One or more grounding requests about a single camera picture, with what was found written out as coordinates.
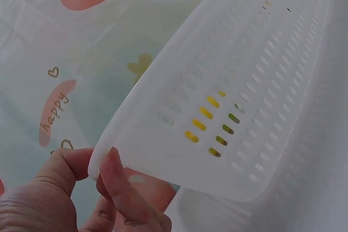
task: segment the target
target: translucent plastic basket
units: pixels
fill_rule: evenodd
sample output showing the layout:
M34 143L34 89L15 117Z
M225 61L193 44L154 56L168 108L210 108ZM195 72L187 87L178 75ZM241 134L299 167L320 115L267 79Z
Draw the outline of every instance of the translucent plastic basket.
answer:
M306 100L329 0L204 0L104 131L125 165L248 202L270 184Z

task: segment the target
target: hand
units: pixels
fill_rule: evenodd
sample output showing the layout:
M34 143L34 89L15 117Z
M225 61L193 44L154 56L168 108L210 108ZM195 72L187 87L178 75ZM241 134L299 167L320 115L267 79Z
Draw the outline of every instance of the hand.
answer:
M111 232L118 210L125 217L122 232L170 232L170 219L149 206L129 184L115 148L101 164L97 188L103 196L78 230L70 196L76 181L88 176L92 151L60 149L32 182L1 196L0 231Z

